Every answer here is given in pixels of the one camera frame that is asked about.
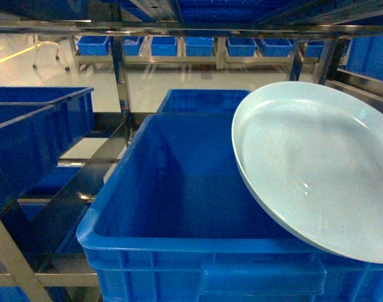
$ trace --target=metal bar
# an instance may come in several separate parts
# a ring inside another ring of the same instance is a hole
[[[80,274],[69,274],[69,273],[37,273],[36,277],[39,281],[48,287],[90,287],[99,286],[98,276],[96,273],[80,273]]]
[[[217,70],[224,69],[226,61],[226,38],[217,39],[217,51],[215,57],[217,58]]]
[[[0,286],[18,286],[11,274],[0,274]]]
[[[313,83],[324,84],[326,79],[332,79],[336,74],[340,58],[346,40],[328,40],[325,41],[323,51],[319,59],[319,65],[313,73]]]
[[[32,302],[52,302],[1,220],[0,261]]]
[[[46,253],[55,252],[90,196],[101,189],[103,177],[112,165],[107,159],[116,158],[129,140],[126,121],[32,220],[31,225]]]
[[[348,93],[361,101],[371,105],[375,109],[378,109],[381,113],[383,113],[383,97],[377,96],[367,91],[363,91],[361,89],[352,87],[350,85],[346,85],[337,81],[326,80],[324,83],[326,86],[335,88],[337,90]]]
[[[69,36],[68,37],[68,42],[70,44],[72,57],[74,58],[76,56],[76,54],[78,53],[77,47],[76,47],[76,42],[75,42],[75,37],[74,36]],[[81,68],[81,64],[79,62],[76,62],[75,60],[74,60],[74,64],[76,66],[76,69],[79,71],[79,69]]]
[[[116,85],[118,99],[122,117],[130,114],[130,89],[125,67],[125,54],[123,49],[123,38],[121,36],[111,36],[111,55],[113,57],[113,66],[115,68]]]
[[[75,55],[74,61],[80,64],[111,63],[112,56]],[[154,57],[154,56],[128,56],[126,65],[129,64],[216,64],[215,57]]]
[[[295,40],[292,49],[292,58],[289,71],[287,72],[288,81],[299,81],[300,72],[304,63],[307,41]]]
[[[383,81],[338,69],[334,80],[383,97]]]
[[[200,30],[201,36],[247,36],[253,38],[305,38],[324,39],[346,36],[383,35],[383,26],[354,25],[260,25],[177,22],[98,22],[98,21],[15,21],[0,20],[0,33],[48,33],[60,35],[192,35]]]
[[[337,24],[383,14],[383,0],[312,0],[276,10],[261,24]]]

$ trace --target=light blue plate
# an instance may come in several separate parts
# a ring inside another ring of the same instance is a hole
[[[281,226],[320,249],[383,263],[383,114],[332,88],[262,87],[232,123],[241,175]]]

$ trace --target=blue plastic crate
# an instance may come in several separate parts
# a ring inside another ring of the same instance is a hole
[[[210,57],[212,55],[213,38],[188,36],[185,38],[186,55],[189,57]]]
[[[140,46],[144,41],[143,36],[126,36],[123,38],[123,47],[125,55],[139,55]]]
[[[0,211],[49,173],[59,159],[54,106],[0,104]],[[5,185],[8,181],[11,189]]]
[[[292,44],[287,39],[256,39],[265,57],[288,57]]]
[[[77,46],[80,55],[108,55],[110,44],[107,36],[83,36]]]
[[[52,129],[62,155],[94,127],[91,91],[86,87],[0,87],[0,103],[55,106]]]
[[[152,55],[176,56],[178,41],[174,36],[155,36],[151,42]]]
[[[383,36],[354,38],[346,70],[383,81]]]
[[[230,113],[250,93],[247,90],[171,89],[158,113]]]
[[[231,57],[252,57],[256,47],[252,38],[227,38],[228,54]]]
[[[80,167],[57,166],[25,194],[32,196],[54,196],[80,169]]]
[[[359,301],[356,293],[383,293],[383,266],[324,253],[264,212],[237,169],[231,124],[232,115],[144,120],[77,229],[104,301]]]
[[[312,41],[307,44],[305,57],[320,57],[323,50],[323,41]]]

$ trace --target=storage rack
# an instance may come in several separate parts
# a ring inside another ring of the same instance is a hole
[[[76,49],[74,37],[70,37],[70,46],[72,57],[76,64],[77,70],[83,65],[91,65],[97,63],[112,63],[111,54],[108,55],[80,55]],[[151,55],[151,37],[147,37],[142,42],[140,53],[136,56],[127,56],[126,64],[203,64],[214,65],[217,70],[225,68],[252,66],[252,65],[288,65],[290,57],[265,57],[259,52],[255,52],[252,57],[231,57],[225,45],[225,38],[216,38],[214,43],[214,55],[211,57],[189,57],[186,56],[185,39],[178,39],[178,55],[175,57],[165,56],[158,57]],[[304,64],[314,65],[319,61],[316,57],[306,57]]]
[[[64,194],[57,194],[53,197],[48,205],[50,211],[44,217],[45,223],[58,224],[58,222],[65,221],[61,216],[75,208],[75,205],[83,204],[84,201],[81,198],[84,196],[86,199],[92,198],[92,196],[87,195],[87,192],[95,190],[90,179],[100,179],[105,175],[107,169],[116,161],[117,154],[129,143],[132,130],[137,128],[137,125],[146,115],[145,113],[131,113],[129,110],[130,95],[126,65],[141,59],[123,56],[123,36],[169,35],[184,37],[188,35],[195,36],[196,32],[198,32],[200,36],[219,37],[215,54],[215,64],[218,64],[219,69],[223,68],[221,64],[227,60],[225,37],[298,39],[294,43],[291,58],[287,58],[289,65],[287,79],[291,81],[299,79],[302,64],[304,63],[303,58],[307,48],[307,41],[324,40],[323,52],[314,71],[314,82],[344,91],[371,105],[383,105],[383,82],[338,69],[347,38],[383,35],[383,26],[338,24],[383,15],[383,1],[381,0],[297,1],[295,6],[278,9],[266,15],[265,18],[248,25],[246,23],[185,23],[184,17],[187,14],[182,15],[181,6],[176,0],[158,1],[159,9],[156,9],[156,2],[152,0],[133,0],[132,2],[133,6],[136,6],[139,11],[142,11],[149,18],[166,21],[156,23],[122,21],[123,12],[117,13],[118,10],[115,10],[114,6],[110,6],[108,11],[104,10],[107,12],[105,18],[90,18],[98,21],[0,21],[0,33],[110,36],[112,56],[106,59],[113,60],[122,113],[120,116],[115,113],[95,114],[95,118],[97,130],[118,127],[100,149],[86,161],[80,173],[76,174],[75,178],[61,191]],[[183,57],[172,59],[184,62]],[[74,56],[74,60],[76,60],[77,64],[92,64],[92,59],[84,62]],[[145,62],[148,64],[168,63],[165,60],[160,62],[160,60],[163,59],[148,57]],[[53,204],[63,204],[64,211],[52,211]],[[90,294],[88,296],[89,301],[92,301],[91,298],[99,298],[96,290],[98,287],[96,273],[88,267],[84,255],[47,254],[44,265],[40,266],[39,270],[34,271],[1,221],[0,261],[6,268],[6,272],[0,273],[0,286],[20,286],[31,301],[51,301],[45,287],[54,286],[92,288],[96,295],[92,297],[92,294]]]

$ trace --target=shiny floor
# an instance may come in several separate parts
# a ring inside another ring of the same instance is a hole
[[[0,34],[0,86],[90,86],[94,87],[95,112],[120,112],[113,64],[96,64],[78,71],[68,41],[62,51],[70,72],[62,61],[56,62],[55,47],[41,45],[37,70],[32,69],[35,51],[33,37]],[[255,69],[215,70],[215,67],[184,64],[181,66],[141,65],[128,71],[130,108],[133,112],[155,112],[168,89],[248,89],[255,90],[285,80],[285,67],[262,66]],[[311,81],[311,70],[301,75]],[[104,139],[84,139],[65,154],[69,158],[90,157]]]

